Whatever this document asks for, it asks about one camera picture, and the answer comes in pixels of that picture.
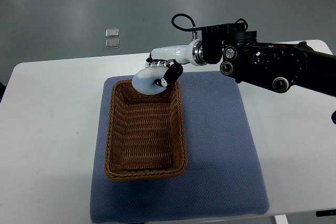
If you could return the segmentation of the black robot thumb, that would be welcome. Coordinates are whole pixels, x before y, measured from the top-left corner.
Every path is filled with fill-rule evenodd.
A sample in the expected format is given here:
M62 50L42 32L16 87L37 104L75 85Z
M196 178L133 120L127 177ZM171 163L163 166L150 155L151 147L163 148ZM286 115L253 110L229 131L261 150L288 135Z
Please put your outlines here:
M154 84L159 87L168 88L173 85L183 73L183 66L179 63L170 65L163 77L155 79Z

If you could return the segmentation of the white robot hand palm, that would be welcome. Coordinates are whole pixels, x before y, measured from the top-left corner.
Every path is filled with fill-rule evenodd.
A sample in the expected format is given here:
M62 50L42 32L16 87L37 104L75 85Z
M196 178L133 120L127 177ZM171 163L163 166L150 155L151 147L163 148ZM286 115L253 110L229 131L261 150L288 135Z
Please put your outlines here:
M146 59L145 67L168 67L175 61L181 65L202 66L202 40L192 40L188 45L155 48Z

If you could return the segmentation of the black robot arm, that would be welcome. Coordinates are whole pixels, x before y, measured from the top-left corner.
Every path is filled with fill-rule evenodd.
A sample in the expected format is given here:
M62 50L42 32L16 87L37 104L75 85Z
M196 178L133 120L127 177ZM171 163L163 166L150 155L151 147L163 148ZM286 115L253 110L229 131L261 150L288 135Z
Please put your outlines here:
M257 41L244 19L235 23L200 28L201 39L187 46L156 48L146 67L167 67L155 84L171 86L182 74L183 65L220 64L223 75L237 83L285 93L292 86L335 96L335 56L313 50L306 41L271 44Z

